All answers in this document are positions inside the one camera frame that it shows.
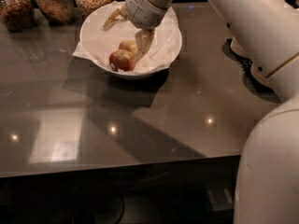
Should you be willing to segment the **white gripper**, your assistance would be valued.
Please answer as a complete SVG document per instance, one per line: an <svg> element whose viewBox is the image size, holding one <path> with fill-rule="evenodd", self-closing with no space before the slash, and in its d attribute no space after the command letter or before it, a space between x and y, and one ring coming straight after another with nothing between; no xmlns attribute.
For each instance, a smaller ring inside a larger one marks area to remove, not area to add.
<svg viewBox="0 0 299 224"><path fill-rule="evenodd" d="M137 52L135 61L140 61L149 51L155 31L160 25L166 9L153 5L149 0L125 0L124 5L116 8L104 22L105 31L115 24L129 20L136 28L143 29L135 34Z"/></svg>

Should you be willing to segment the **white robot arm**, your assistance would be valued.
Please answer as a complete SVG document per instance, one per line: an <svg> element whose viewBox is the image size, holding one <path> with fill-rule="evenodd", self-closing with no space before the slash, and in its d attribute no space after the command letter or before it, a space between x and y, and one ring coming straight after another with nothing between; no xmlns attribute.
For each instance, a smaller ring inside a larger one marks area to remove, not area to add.
<svg viewBox="0 0 299 224"><path fill-rule="evenodd" d="M207 1L281 102L244 145L234 224L299 224L299 13L285 0Z"/></svg>

